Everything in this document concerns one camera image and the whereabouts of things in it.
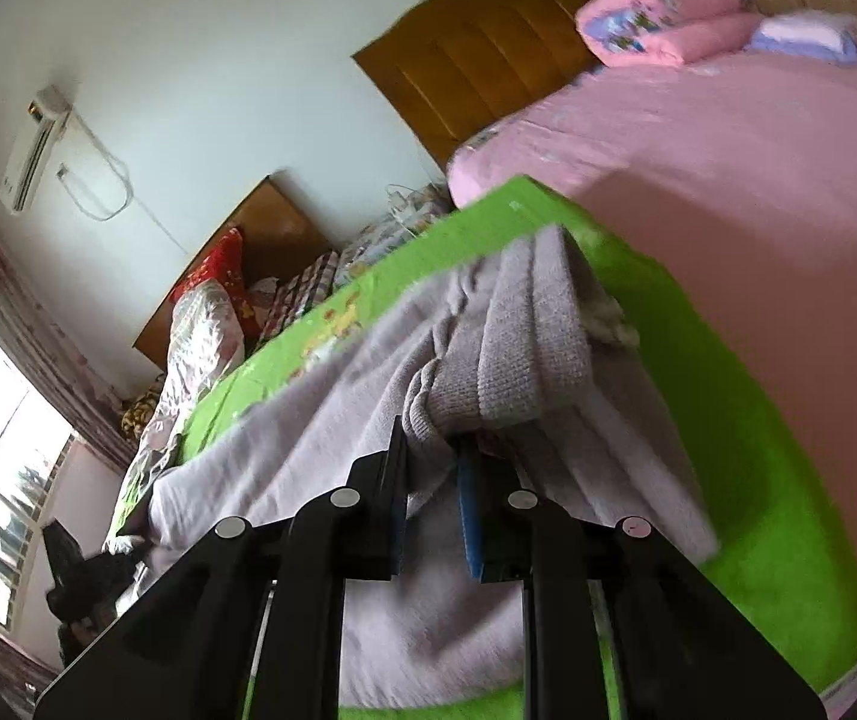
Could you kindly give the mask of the lilac knit pants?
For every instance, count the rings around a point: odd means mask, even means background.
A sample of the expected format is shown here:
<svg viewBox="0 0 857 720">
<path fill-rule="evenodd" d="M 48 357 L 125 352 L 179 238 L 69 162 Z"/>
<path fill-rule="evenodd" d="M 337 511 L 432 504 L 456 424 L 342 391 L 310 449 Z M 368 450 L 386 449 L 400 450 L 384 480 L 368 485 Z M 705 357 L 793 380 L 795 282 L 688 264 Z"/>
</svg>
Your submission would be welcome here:
<svg viewBox="0 0 857 720">
<path fill-rule="evenodd" d="M 538 493 L 591 522 L 640 515 L 691 561 L 718 548 L 689 458 L 621 312 L 559 226 L 412 286 L 373 327 L 250 406 L 149 499 L 160 577 L 222 518 L 291 517 L 403 431 L 412 450 L 401 574 L 346 593 L 347 707 L 453 704 L 516 683 L 522 600 L 472 580 L 454 434 L 504 439 Z"/>
</svg>

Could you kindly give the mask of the green printed bed sheet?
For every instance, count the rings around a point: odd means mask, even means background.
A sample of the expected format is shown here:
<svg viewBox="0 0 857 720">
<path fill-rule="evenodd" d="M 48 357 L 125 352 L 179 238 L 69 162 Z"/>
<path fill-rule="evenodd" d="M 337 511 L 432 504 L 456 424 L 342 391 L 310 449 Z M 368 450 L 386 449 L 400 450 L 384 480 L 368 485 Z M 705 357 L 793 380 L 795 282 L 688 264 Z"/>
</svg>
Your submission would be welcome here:
<svg viewBox="0 0 857 720">
<path fill-rule="evenodd" d="M 136 458 L 129 466 L 113 525 L 131 523 L 150 473 L 214 444 L 246 406 L 274 398 L 336 343 L 370 327 L 404 289 L 548 224 L 567 227 L 642 333 L 643 366 L 668 406 L 723 536 L 708 577 L 790 665 L 835 699 L 856 679 L 857 567 L 813 462 L 668 270 L 589 211 L 522 177 L 404 242 L 332 291 L 212 394 L 183 405 L 170 457 Z"/>
</svg>

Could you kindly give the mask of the yellow brown patterned cushion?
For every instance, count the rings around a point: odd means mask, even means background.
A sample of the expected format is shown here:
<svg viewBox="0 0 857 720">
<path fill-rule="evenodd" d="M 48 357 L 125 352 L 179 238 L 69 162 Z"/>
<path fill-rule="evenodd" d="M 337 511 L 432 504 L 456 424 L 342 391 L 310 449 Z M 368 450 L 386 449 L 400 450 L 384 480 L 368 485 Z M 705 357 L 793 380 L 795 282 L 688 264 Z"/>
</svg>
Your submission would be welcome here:
<svg viewBox="0 0 857 720">
<path fill-rule="evenodd" d="M 140 439 L 143 429 L 147 427 L 150 419 L 155 415 L 162 388 L 163 379 L 159 377 L 145 392 L 122 404 L 119 429 L 127 440 L 137 442 Z"/>
</svg>

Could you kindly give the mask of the pink floral comforter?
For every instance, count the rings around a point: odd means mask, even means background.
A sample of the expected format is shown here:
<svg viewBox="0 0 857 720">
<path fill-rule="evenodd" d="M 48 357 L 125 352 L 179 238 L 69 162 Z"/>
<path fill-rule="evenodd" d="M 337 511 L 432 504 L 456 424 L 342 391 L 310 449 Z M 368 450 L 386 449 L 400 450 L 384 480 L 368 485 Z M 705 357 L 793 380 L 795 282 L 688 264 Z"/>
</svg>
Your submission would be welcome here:
<svg viewBox="0 0 857 720">
<path fill-rule="evenodd" d="M 222 284 L 207 280 L 188 289 L 173 307 L 165 382 L 122 478 L 108 541 L 136 531 L 127 522 L 161 473 L 176 465 L 196 406 L 243 361 L 245 337 Z"/>
</svg>

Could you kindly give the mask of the mauve curtain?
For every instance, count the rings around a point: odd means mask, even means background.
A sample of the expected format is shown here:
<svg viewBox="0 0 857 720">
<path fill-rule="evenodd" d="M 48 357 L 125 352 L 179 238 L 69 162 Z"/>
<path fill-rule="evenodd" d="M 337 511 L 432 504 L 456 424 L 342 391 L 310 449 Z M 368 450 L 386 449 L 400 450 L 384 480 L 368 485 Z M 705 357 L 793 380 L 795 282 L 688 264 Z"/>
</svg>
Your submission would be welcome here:
<svg viewBox="0 0 857 720">
<path fill-rule="evenodd" d="M 101 461 L 126 472 L 136 447 L 121 431 L 121 399 L 17 277 L 1 246 L 0 347 Z"/>
</svg>

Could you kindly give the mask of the red patterned pillow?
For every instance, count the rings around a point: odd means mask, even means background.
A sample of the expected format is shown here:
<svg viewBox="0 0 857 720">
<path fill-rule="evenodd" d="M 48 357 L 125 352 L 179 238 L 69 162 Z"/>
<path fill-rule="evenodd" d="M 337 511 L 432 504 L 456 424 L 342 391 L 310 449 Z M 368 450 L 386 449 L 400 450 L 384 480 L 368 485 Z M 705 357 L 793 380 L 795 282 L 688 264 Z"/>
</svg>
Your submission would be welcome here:
<svg viewBox="0 0 857 720">
<path fill-rule="evenodd" d="M 246 340 L 256 340 L 261 333 L 261 327 L 257 323 L 256 312 L 243 280 L 243 254 L 245 254 L 243 232 L 239 227 L 228 227 L 227 231 L 215 241 L 214 247 L 202 257 L 200 264 L 194 266 L 193 270 L 189 271 L 186 277 L 181 278 L 181 281 L 172 289 L 170 302 L 176 304 L 189 289 L 196 288 L 204 281 L 214 280 L 228 294 Z"/>
</svg>

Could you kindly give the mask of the red plaid blanket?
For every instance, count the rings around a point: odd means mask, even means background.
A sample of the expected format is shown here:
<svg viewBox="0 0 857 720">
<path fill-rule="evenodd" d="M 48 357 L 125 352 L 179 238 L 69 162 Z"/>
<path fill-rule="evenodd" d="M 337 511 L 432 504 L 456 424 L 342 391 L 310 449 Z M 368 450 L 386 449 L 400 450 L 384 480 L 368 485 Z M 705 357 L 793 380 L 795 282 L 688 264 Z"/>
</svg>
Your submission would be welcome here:
<svg viewBox="0 0 857 720">
<path fill-rule="evenodd" d="M 285 283 L 276 277 L 266 277 L 248 289 L 259 327 L 257 339 L 248 343 L 250 355 L 328 299 L 339 259 L 341 254 L 331 250 L 319 255 L 305 270 Z"/>
</svg>

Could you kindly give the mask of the small brown wooden headboard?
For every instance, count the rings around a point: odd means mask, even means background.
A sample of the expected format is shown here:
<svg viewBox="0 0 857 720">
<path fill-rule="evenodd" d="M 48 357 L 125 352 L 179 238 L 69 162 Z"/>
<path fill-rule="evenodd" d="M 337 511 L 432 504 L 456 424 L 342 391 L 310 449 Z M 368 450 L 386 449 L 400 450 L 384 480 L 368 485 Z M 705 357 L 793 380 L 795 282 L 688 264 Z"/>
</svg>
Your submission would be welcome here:
<svg viewBox="0 0 857 720">
<path fill-rule="evenodd" d="M 132 348 L 137 349 L 160 371 L 166 367 L 168 338 L 172 327 L 173 304 L 170 294 L 184 277 L 188 277 L 189 271 L 194 270 L 205 255 L 214 249 L 223 232 L 234 226 L 243 232 L 245 239 L 245 284 L 264 277 L 290 280 L 318 259 L 319 255 L 334 250 L 334 244 L 292 199 L 287 185 L 282 181 L 282 172 L 264 177 L 212 232 L 199 252 L 189 259 L 183 271 L 166 286 L 157 309 L 132 343 Z"/>
</svg>

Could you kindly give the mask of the pink bed sheet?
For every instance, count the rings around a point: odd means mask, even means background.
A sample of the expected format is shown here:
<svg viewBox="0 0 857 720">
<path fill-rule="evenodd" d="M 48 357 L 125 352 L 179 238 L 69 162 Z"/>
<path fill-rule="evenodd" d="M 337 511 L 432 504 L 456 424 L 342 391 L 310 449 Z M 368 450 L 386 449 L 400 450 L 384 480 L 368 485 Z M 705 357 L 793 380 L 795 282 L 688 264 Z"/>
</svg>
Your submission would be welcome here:
<svg viewBox="0 0 857 720">
<path fill-rule="evenodd" d="M 447 169 L 461 208 L 516 177 L 669 271 L 810 457 L 857 567 L 857 68 L 736 52 L 588 71 Z M 817 692 L 842 717 L 857 673 Z"/>
</svg>

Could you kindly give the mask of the large brown wooden headboard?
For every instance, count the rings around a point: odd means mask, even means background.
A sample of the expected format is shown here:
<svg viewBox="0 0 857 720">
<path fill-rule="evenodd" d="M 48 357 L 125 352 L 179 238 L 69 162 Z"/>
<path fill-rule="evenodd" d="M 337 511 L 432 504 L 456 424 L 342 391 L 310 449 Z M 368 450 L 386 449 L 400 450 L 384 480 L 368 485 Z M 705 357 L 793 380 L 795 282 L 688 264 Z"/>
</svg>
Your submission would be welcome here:
<svg viewBox="0 0 857 720">
<path fill-rule="evenodd" d="M 461 143 L 600 60 L 575 28 L 589 0 L 424 0 L 353 56 L 438 167 Z"/>
</svg>

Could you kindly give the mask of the lavender white pillow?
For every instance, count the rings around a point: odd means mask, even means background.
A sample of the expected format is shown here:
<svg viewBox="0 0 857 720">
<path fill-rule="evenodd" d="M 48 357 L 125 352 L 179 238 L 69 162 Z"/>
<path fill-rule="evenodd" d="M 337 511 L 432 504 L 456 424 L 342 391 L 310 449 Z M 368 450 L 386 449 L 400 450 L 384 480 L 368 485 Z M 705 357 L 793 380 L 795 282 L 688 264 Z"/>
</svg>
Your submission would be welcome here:
<svg viewBox="0 0 857 720">
<path fill-rule="evenodd" d="M 753 32 L 746 49 L 857 65 L 857 18 L 819 10 L 771 16 Z"/>
</svg>

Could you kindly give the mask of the folded pink quilt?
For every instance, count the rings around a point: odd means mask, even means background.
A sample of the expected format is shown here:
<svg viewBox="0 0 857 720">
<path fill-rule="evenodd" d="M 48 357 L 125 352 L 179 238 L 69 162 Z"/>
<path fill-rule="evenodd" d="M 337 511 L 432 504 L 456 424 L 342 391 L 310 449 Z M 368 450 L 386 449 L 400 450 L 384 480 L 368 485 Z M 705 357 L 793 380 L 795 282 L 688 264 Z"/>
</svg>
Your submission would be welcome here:
<svg viewBox="0 0 857 720">
<path fill-rule="evenodd" d="M 589 0 L 575 15 L 608 67 L 682 67 L 738 52 L 762 20 L 756 0 Z"/>
</svg>

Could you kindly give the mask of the white wall air conditioner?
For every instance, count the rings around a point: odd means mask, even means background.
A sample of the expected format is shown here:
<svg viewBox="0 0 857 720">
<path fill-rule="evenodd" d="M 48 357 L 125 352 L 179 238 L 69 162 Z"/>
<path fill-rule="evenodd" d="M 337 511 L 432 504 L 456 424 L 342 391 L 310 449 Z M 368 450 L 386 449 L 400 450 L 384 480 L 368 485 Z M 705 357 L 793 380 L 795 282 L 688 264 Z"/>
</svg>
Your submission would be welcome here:
<svg viewBox="0 0 857 720">
<path fill-rule="evenodd" d="M 0 188 L 1 204 L 10 215 L 30 208 L 70 112 L 72 106 L 54 85 L 40 89 L 26 106 Z"/>
</svg>

